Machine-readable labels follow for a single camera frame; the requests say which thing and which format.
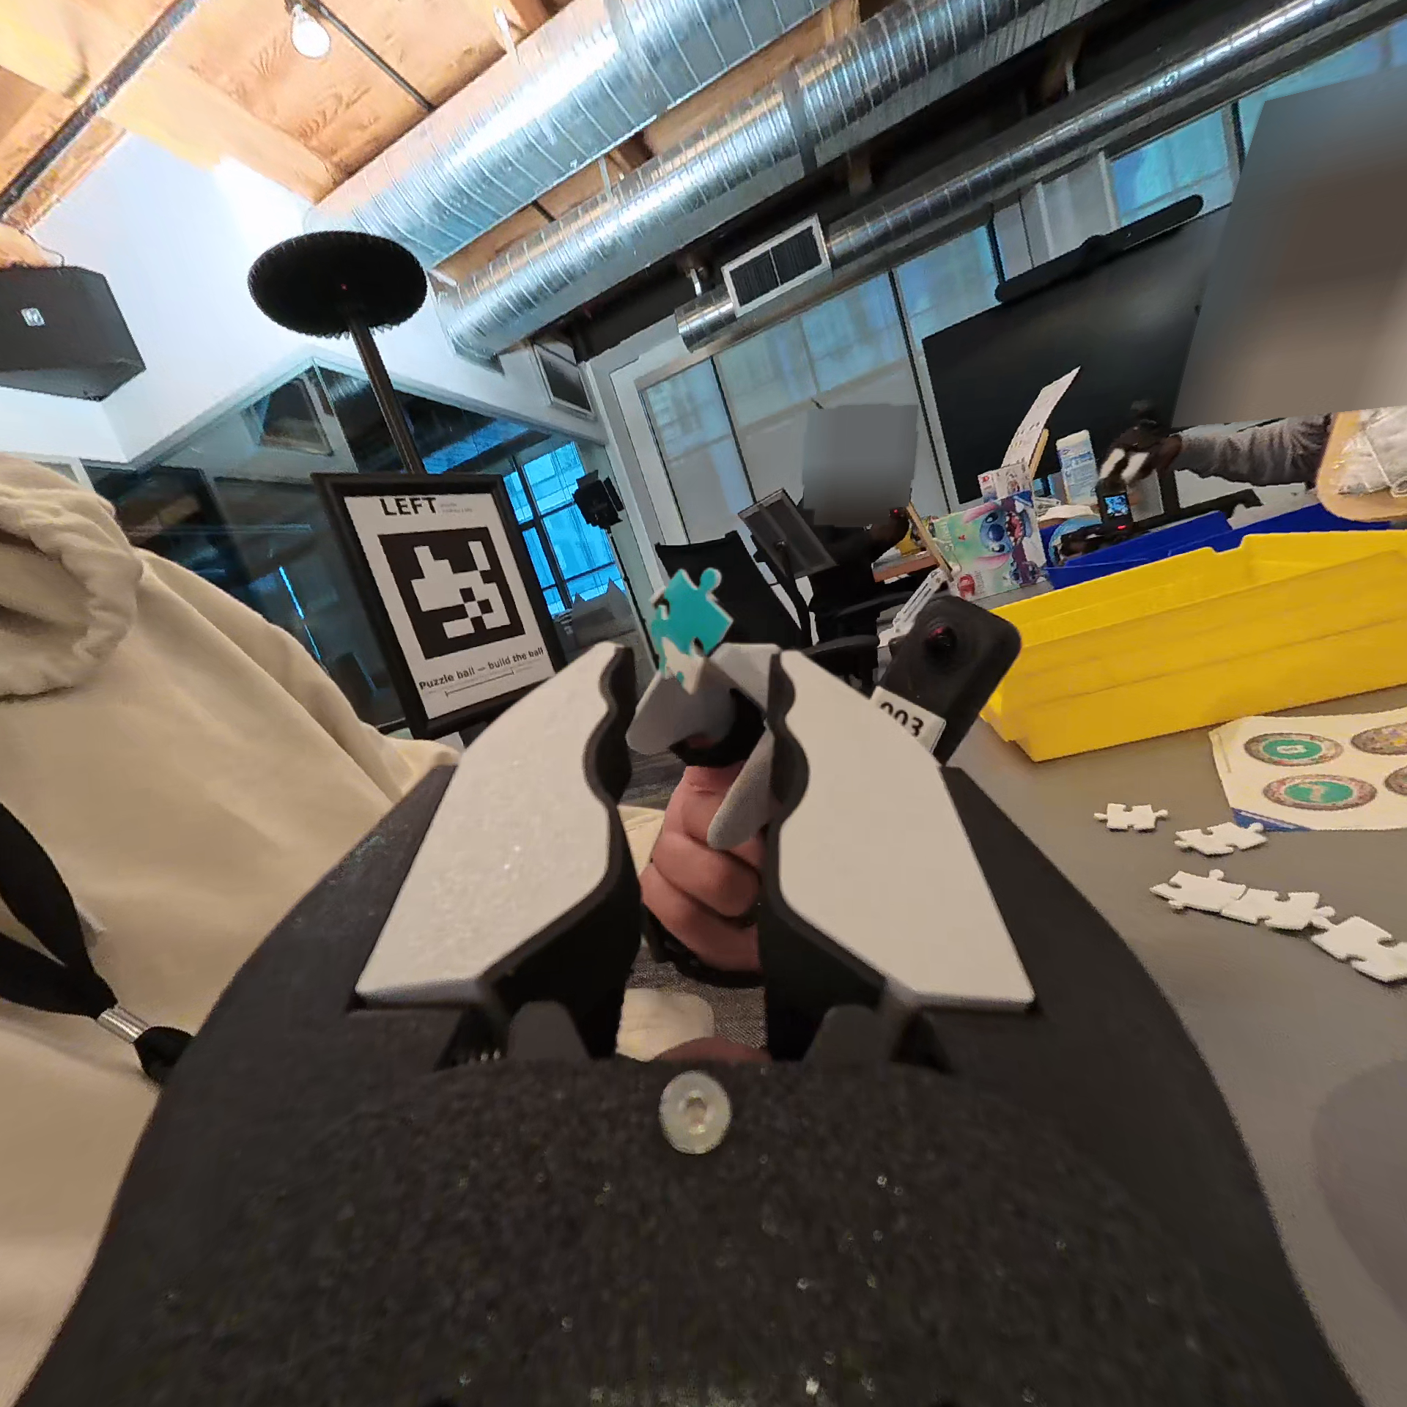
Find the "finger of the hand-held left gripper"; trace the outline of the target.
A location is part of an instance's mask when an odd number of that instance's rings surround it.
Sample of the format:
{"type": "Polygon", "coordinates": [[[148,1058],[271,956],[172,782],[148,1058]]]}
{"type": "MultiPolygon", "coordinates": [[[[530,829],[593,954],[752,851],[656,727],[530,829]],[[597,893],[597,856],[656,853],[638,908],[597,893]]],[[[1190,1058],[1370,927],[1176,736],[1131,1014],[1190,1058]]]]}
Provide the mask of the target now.
{"type": "Polygon", "coordinates": [[[774,644],[719,644],[713,651],[713,668],[726,677],[730,690],[765,714],[771,668],[780,653],[774,644]]]}
{"type": "Polygon", "coordinates": [[[704,749],[717,742],[717,672],[711,660],[693,660],[680,679],[660,670],[645,686],[626,746],[639,755],[667,749],[704,749]]]}

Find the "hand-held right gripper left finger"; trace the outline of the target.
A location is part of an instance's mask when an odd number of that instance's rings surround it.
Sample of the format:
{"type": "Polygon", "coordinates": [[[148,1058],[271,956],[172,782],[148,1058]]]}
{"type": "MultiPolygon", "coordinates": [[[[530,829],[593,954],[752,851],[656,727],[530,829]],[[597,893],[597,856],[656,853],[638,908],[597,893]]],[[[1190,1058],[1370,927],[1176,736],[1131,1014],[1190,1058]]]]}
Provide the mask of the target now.
{"type": "Polygon", "coordinates": [[[615,1054],[641,945],[619,812],[634,709],[632,653],[599,644],[466,747],[356,980],[366,1008],[506,1032],[554,1004],[589,1058],[615,1054]]]}

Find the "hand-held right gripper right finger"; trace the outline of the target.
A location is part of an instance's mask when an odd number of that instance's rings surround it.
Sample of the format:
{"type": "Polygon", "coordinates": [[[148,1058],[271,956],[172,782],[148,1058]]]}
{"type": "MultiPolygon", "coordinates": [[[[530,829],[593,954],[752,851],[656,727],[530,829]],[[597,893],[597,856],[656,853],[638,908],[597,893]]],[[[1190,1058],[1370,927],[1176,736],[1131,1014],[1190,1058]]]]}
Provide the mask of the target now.
{"type": "Polygon", "coordinates": [[[937,758],[957,736],[956,685],[913,649],[870,696],[798,651],[771,664],[758,934],[776,1062],[854,1015],[894,1049],[928,1012],[1035,1004],[937,758]]]}

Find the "person's left forearm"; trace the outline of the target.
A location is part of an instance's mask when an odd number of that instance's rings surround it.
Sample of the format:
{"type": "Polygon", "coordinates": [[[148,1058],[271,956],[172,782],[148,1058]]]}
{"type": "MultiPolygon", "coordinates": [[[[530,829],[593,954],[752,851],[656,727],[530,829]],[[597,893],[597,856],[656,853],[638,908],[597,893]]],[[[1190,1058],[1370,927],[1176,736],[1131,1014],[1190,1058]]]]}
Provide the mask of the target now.
{"type": "Polygon", "coordinates": [[[678,990],[632,988],[623,995],[615,1054],[649,1064],[676,1047],[713,1036],[713,1010],[702,997],[678,990]]]}

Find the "blue cartoon puzzle box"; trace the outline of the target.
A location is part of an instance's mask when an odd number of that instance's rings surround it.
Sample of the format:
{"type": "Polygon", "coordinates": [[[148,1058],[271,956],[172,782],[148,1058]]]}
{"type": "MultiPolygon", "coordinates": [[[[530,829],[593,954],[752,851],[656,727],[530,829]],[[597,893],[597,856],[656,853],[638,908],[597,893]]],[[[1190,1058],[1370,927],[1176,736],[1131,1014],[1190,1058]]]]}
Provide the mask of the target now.
{"type": "Polygon", "coordinates": [[[1029,490],[933,520],[930,535],[950,588],[968,603],[1037,587],[1046,579],[1046,548],[1029,490]]]}

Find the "person's left hand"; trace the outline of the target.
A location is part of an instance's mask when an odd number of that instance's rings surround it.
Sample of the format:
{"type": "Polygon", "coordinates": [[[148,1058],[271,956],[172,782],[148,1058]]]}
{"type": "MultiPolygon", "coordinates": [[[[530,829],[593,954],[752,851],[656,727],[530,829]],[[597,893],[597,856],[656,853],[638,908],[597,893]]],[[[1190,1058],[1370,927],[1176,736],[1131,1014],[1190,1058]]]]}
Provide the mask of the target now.
{"type": "Polygon", "coordinates": [[[650,954],[713,986],[754,986],[761,978],[754,910],[763,838],[752,836],[726,853],[708,842],[739,771],[739,764],[686,768],[639,877],[650,954]]]}

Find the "black office chair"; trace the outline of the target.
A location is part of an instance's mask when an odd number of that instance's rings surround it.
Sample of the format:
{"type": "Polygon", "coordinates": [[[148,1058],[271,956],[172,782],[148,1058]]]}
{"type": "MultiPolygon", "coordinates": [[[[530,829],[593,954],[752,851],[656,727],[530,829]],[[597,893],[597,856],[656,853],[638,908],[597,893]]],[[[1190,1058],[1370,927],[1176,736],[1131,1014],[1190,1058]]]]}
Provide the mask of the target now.
{"type": "Polygon", "coordinates": [[[872,692],[876,638],[848,635],[822,644],[798,588],[769,581],[735,533],[702,544],[658,544],[654,553],[663,572],[663,587],[678,570],[693,577],[704,568],[721,572],[717,599],[732,616],[726,644],[774,644],[797,649],[854,690],[865,696],[872,692]]]}

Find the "grey laptop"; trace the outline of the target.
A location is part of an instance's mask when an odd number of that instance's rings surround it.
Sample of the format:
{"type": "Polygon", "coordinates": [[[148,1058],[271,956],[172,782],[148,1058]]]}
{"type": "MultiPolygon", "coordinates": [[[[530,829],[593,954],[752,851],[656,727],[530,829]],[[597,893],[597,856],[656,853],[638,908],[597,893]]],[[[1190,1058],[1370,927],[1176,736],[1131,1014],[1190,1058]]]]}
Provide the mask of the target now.
{"type": "Polygon", "coordinates": [[[787,581],[808,579],[835,566],[832,551],[785,489],[752,501],[737,520],[767,566],[787,581]]]}

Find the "blue plastic bin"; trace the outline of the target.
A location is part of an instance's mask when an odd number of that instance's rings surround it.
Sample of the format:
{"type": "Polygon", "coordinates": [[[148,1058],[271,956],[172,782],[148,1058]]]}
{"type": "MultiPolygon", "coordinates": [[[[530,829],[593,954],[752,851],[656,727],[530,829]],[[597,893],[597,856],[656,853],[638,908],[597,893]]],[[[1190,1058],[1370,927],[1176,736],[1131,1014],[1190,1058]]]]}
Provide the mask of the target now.
{"type": "Polygon", "coordinates": [[[1079,587],[1113,574],[1142,568],[1151,562],[1168,561],[1190,551],[1231,551],[1246,537],[1257,535],[1322,535],[1322,533],[1368,533],[1386,531],[1388,522],[1351,522],[1333,516],[1320,503],[1307,503],[1299,509],[1281,513],[1270,518],[1233,526],[1220,513],[1200,514],[1155,527],[1137,537],[1116,537],[1100,544],[1096,551],[1074,555],[1066,561],[1052,561],[1046,568],[1046,581],[1054,590],[1079,587]]]}

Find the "yellow plastic bin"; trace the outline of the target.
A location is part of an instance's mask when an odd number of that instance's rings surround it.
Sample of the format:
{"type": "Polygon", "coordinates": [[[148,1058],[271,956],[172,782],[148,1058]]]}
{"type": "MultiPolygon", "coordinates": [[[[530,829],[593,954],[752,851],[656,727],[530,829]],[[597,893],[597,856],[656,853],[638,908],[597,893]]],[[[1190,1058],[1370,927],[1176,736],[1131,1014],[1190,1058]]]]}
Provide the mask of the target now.
{"type": "Polygon", "coordinates": [[[1035,764],[1405,681],[1403,531],[1251,535],[996,609],[981,720],[1035,764]]]}

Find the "black framed marker sign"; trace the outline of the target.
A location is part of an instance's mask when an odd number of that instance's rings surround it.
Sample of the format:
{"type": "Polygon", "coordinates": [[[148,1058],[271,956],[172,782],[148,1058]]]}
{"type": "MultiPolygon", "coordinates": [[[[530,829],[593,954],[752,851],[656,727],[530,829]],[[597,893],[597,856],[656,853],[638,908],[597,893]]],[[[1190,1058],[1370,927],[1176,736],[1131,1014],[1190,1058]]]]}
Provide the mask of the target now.
{"type": "Polygon", "coordinates": [[[567,662],[501,479],[314,474],[410,734],[486,725],[567,662]]]}

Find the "white paper sheet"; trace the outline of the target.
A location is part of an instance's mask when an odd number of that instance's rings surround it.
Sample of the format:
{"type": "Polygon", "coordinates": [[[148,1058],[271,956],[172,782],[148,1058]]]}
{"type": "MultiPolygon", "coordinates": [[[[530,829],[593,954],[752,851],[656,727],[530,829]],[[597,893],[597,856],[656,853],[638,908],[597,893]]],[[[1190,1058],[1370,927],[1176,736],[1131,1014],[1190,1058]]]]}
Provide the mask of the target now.
{"type": "Polygon", "coordinates": [[[1076,365],[1066,374],[1052,379],[1039,389],[1037,396],[1028,407],[1028,413],[1022,416],[1009,444],[1004,450],[1004,455],[998,463],[1000,470],[1020,470],[1028,476],[1035,474],[1033,468],[1039,461],[1041,448],[1046,442],[1050,418],[1079,374],[1081,366],[1076,365]]]}

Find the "person's cream hoodie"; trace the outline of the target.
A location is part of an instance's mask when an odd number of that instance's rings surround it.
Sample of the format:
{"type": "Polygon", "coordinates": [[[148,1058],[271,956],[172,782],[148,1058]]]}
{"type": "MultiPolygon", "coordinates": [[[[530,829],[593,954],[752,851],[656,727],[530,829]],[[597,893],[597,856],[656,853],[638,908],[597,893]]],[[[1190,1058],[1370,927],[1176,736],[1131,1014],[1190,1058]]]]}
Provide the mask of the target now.
{"type": "MultiPolygon", "coordinates": [[[[133,546],[46,466],[1,466],[1,801],[133,1015],[197,1032],[286,914],[453,760],[356,718],[290,635],[133,546]]],[[[159,1097],[79,1015],[3,1003],[1,1393],[90,1269],[159,1097]]]]}

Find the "large black monitor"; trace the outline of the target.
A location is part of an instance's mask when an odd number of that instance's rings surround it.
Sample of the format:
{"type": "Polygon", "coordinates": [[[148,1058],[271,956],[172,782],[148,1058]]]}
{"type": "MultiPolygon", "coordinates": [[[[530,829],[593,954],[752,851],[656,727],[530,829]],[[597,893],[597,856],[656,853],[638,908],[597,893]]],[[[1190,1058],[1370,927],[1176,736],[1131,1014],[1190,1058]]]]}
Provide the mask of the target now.
{"type": "Polygon", "coordinates": [[[1181,387],[1229,209],[1094,272],[996,305],[922,342],[957,503],[980,496],[1039,389],[1081,366],[1050,440],[1087,429],[1098,453],[1148,411],[1163,429],[1181,387]]]}

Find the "printed sticker sheet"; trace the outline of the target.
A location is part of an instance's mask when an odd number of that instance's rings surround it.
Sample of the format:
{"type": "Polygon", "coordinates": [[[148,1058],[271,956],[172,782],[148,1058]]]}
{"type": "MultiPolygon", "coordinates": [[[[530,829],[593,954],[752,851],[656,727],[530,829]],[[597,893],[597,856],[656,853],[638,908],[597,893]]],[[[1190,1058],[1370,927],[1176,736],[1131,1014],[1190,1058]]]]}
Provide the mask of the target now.
{"type": "Polygon", "coordinates": [[[1268,832],[1401,832],[1405,710],[1248,716],[1207,736],[1225,803],[1268,832]]]}

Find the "white air vent grille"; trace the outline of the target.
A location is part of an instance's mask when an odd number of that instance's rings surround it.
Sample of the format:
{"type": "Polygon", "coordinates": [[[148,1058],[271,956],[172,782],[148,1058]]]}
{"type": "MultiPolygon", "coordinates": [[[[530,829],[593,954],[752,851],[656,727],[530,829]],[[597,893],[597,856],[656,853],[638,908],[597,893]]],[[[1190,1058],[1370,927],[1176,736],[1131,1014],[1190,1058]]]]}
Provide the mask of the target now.
{"type": "Polygon", "coordinates": [[[726,261],[721,276],[732,313],[743,317],[828,276],[830,270],[826,235],[819,217],[811,215],[726,261]]]}

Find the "black video bar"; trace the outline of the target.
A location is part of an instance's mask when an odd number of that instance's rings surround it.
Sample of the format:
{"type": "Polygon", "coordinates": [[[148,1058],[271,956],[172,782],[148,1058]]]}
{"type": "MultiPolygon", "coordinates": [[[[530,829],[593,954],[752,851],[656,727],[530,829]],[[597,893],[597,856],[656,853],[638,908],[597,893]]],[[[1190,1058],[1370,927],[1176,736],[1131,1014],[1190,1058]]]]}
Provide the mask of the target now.
{"type": "Polygon", "coordinates": [[[1177,232],[1187,222],[1200,219],[1203,209],[1205,200],[1201,196],[1188,196],[1127,226],[1122,226],[1113,233],[1092,235],[1065,256],[1044,261],[1028,272],[1017,274],[998,283],[994,291],[996,304],[1017,304],[1024,298],[1039,294],[1041,291],[1065,283],[1066,280],[1094,272],[1096,269],[1122,256],[1127,256],[1142,244],[1177,232]]]}

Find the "black disc floor lamp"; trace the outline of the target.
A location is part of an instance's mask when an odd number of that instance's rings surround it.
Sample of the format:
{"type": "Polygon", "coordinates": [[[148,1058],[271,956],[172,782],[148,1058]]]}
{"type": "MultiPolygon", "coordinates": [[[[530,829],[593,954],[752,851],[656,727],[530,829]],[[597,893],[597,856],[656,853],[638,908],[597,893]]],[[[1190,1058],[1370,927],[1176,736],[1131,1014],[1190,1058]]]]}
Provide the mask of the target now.
{"type": "Polygon", "coordinates": [[[427,274],[416,257],[390,237],[303,233],[258,256],[246,283],[271,324],[316,341],[353,342],[403,472],[425,477],[375,342],[377,330],[403,326],[427,302],[427,274]]]}

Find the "silver ventilation duct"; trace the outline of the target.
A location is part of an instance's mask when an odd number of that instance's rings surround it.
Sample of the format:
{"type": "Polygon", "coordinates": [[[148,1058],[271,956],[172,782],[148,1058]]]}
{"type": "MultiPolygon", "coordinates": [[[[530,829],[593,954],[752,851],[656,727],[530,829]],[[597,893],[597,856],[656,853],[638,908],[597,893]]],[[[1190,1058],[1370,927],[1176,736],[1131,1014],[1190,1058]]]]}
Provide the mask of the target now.
{"type": "Polygon", "coordinates": [[[1181,128],[1401,21],[1403,13],[1403,2],[1238,8],[824,226],[826,269],[819,280],[845,287],[902,261],[1100,152],[1181,128]]]}
{"type": "Polygon", "coordinates": [[[576,2],[307,213],[430,269],[809,21],[817,2],[576,2]]]}
{"type": "Polygon", "coordinates": [[[889,4],[443,293],[451,348],[490,361],[1098,8],[889,4]]]}

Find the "black wall speaker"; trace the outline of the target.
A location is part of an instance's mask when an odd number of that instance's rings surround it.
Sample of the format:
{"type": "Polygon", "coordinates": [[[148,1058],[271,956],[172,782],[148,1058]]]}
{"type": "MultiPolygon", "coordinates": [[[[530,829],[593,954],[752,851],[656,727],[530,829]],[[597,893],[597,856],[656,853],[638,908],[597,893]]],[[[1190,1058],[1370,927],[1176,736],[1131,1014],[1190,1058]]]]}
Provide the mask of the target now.
{"type": "Polygon", "coordinates": [[[87,269],[1,270],[1,387],[101,402],[144,374],[109,281],[87,269]]]}

